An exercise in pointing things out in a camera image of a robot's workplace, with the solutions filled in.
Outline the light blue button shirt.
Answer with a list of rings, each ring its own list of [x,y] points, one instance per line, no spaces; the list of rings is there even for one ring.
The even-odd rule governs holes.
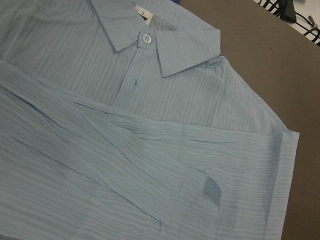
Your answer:
[[[170,0],[0,3],[3,240],[279,240],[299,134]]]

